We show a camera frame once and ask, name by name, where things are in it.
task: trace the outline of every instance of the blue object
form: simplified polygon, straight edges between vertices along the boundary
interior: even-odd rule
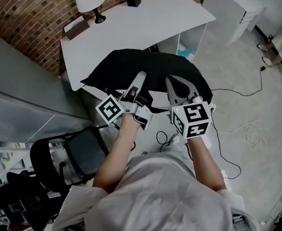
[[[177,50],[178,56],[189,57],[191,52],[188,49],[184,49],[183,51]]]

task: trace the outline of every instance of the hand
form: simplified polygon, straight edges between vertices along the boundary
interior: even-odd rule
[[[141,123],[135,121],[134,115],[130,113],[124,113],[122,115],[122,121],[121,121],[121,126],[122,127],[127,127],[129,129],[135,128],[139,129],[141,126]]]

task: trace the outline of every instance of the brick wall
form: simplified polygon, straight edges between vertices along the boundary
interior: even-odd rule
[[[102,11],[124,1],[106,0]],[[75,0],[0,0],[0,37],[59,76],[66,70],[60,48],[63,27],[79,15]],[[93,13],[84,15],[89,19]]]

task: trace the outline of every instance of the white cable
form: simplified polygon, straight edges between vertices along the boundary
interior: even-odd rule
[[[268,222],[268,220],[269,220],[270,218],[273,219],[273,220],[275,220],[274,218],[271,217],[271,213],[272,213],[272,211],[275,209],[275,207],[277,206],[277,204],[278,204],[279,202],[282,202],[282,195],[281,195],[281,197],[278,199],[278,201],[276,202],[276,204],[274,205],[274,207],[271,209],[270,213],[267,215],[268,218],[265,220],[266,222]]]
[[[234,132],[234,131],[240,129],[241,127],[248,125],[248,129],[247,129],[247,132],[246,132],[246,140],[247,140],[247,142],[248,142],[249,148],[250,148],[250,149],[255,148],[255,147],[260,143],[260,140],[261,140],[261,138],[262,138],[262,141],[263,141],[263,143],[264,143],[265,149],[267,150],[267,146],[266,146],[265,140],[263,139],[262,129],[261,129],[261,127],[260,127],[256,122],[257,122],[257,123],[260,123],[258,120],[255,120],[255,121],[251,121],[251,122],[242,124],[242,125],[240,125],[238,128],[233,129],[231,132],[224,132],[224,131],[217,131],[217,132],[218,132],[218,133],[231,134],[232,132]],[[260,131],[259,131],[259,134],[257,134],[257,133],[249,133],[249,129],[250,129],[251,124],[253,124],[253,125],[255,125],[255,126],[257,126],[257,127],[259,128],[259,130],[260,130]],[[213,128],[213,124],[211,124],[210,127],[211,127],[212,130],[215,132],[215,129]],[[258,141],[255,141],[255,142],[253,142],[253,143],[250,143],[250,142],[249,142],[249,137],[250,137],[251,135],[259,135],[259,140],[258,140]]]

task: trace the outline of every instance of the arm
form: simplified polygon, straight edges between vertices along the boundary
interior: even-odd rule
[[[114,191],[125,174],[130,150],[140,126],[141,124],[134,120],[133,115],[122,116],[121,129],[112,150],[96,173],[93,187],[102,188],[107,193]]]
[[[226,189],[223,176],[201,137],[188,139],[195,176],[203,185],[214,191]]]

